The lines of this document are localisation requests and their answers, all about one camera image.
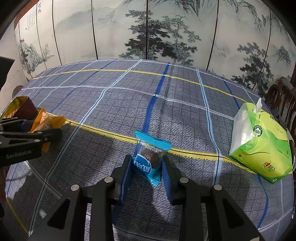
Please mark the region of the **orange snack packet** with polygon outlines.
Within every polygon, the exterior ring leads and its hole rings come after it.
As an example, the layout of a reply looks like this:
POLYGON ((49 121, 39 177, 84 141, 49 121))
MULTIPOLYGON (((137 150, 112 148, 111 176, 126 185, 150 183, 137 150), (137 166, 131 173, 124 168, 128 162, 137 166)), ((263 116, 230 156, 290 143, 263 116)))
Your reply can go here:
POLYGON ((46 113, 44 108, 41 108, 33 122, 30 133, 62 128, 65 121, 66 118, 64 116, 51 116, 46 113))

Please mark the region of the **blue cookie packet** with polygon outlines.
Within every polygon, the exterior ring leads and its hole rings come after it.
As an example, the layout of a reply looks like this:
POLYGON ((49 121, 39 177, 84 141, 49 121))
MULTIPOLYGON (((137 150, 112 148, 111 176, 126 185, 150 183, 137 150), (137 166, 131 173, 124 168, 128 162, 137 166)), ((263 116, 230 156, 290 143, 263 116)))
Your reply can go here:
POLYGON ((154 186, 161 182, 162 158, 171 149, 171 143, 148 135, 142 131, 135 131, 137 145, 133 157, 135 170, 144 176, 154 186))

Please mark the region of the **gold metal tin box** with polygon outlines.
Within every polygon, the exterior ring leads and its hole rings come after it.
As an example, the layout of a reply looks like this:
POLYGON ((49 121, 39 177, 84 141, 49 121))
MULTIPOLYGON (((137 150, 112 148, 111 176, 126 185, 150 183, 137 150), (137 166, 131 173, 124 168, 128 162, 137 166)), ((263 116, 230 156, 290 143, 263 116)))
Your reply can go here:
POLYGON ((28 96, 15 97, 1 114, 1 118, 19 118, 32 121, 38 115, 38 110, 28 96))

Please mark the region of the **round stone millstone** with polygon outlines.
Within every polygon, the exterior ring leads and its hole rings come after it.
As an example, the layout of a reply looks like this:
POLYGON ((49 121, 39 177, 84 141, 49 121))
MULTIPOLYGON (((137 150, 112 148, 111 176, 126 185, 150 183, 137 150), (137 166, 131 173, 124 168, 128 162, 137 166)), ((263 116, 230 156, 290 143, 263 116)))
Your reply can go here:
POLYGON ((23 88, 23 85, 18 85, 14 88, 13 93, 12 93, 12 97, 15 97, 17 95, 17 93, 23 88))

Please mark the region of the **blue plaid tablecloth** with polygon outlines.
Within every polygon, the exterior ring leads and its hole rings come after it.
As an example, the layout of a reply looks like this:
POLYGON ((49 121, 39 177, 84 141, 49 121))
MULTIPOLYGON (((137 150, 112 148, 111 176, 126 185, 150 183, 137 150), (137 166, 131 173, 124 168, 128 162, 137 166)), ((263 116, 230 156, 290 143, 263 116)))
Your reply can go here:
POLYGON ((65 117, 62 139, 14 164, 3 223, 28 240, 62 195, 132 160, 113 207, 116 240, 177 240, 180 206, 161 159, 198 185, 221 185, 265 240, 279 240, 295 217, 292 174, 269 183, 230 157, 234 118, 260 101, 246 87, 198 68, 151 60, 96 60, 52 67, 22 87, 47 126, 65 117))

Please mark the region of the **green tissue pack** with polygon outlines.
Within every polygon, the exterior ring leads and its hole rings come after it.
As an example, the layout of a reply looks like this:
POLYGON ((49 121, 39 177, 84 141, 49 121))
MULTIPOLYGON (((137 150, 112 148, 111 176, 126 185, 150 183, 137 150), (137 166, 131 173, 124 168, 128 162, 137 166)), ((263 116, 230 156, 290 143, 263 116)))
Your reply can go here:
POLYGON ((272 184, 293 170, 287 131, 262 109, 260 98, 236 113, 229 155, 272 184))

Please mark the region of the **dark wooden chair right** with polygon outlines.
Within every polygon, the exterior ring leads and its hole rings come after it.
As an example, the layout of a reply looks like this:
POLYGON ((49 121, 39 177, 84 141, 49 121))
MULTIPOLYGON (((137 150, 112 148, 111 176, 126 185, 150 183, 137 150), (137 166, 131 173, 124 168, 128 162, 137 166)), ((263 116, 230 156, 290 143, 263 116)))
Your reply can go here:
POLYGON ((295 146, 295 70, 292 77, 280 77, 269 88, 265 102, 277 121, 286 128, 295 146))

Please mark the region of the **painted folding screen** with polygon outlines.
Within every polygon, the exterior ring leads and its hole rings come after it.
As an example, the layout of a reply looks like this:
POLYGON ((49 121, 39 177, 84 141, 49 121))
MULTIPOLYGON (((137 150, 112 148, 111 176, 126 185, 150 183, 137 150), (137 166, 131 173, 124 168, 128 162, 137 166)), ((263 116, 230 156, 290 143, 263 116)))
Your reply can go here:
POLYGON ((14 33, 29 78, 79 61, 149 59, 265 95, 295 67, 295 43, 262 1, 30 1, 14 33))

